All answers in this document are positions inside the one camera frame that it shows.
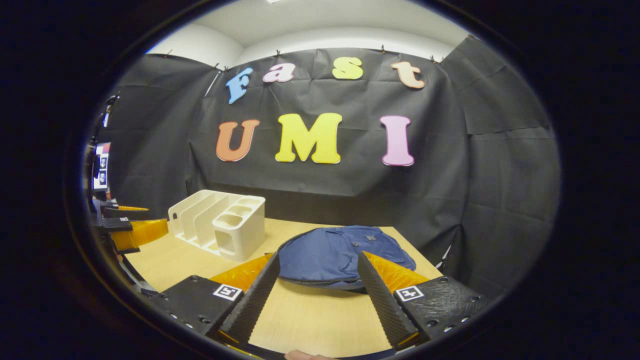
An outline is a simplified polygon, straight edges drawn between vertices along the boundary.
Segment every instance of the table surface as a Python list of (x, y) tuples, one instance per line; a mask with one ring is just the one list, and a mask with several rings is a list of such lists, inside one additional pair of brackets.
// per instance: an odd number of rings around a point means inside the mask
[[(265, 240), (249, 259), (273, 252), (292, 237), (316, 227), (264, 219)], [(415, 272), (434, 279), (442, 274), (393, 227), (380, 229), (395, 238), (416, 263)], [(186, 243), (172, 234), (142, 245), (127, 259), (157, 291), (164, 291), (190, 275), (210, 278), (241, 263)], [(391, 348), (368, 295), (342, 290), (310, 288), (278, 279), (269, 294), (249, 342), (262, 348), (288, 352), (347, 357)]]

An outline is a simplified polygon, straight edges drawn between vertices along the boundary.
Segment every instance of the black fabric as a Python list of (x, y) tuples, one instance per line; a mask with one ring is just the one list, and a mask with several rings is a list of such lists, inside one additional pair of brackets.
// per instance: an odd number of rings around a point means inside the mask
[[(333, 60), (362, 60), (357, 80), (335, 79)], [(400, 82), (391, 64), (421, 70), (423, 89)], [(265, 83), (277, 63), (294, 79)], [(247, 67), (247, 92), (229, 104), (226, 82)], [(451, 245), (443, 272), (494, 297), (535, 260), (550, 232), (559, 160), (550, 121), (513, 67), (469, 38), (443, 63), (368, 49), (317, 49), (239, 65), (227, 72), (174, 56), (146, 55), (114, 90), (109, 183), (121, 204), (167, 209), (201, 189), (266, 198), (266, 216), (333, 225), (392, 225), (433, 264)], [(307, 128), (338, 113), (339, 164), (279, 163), (281, 115)], [(380, 117), (408, 117), (410, 167), (382, 163)], [(222, 122), (257, 119), (248, 154), (216, 155)], [(232, 135), (236, 149), (242, 127)]]

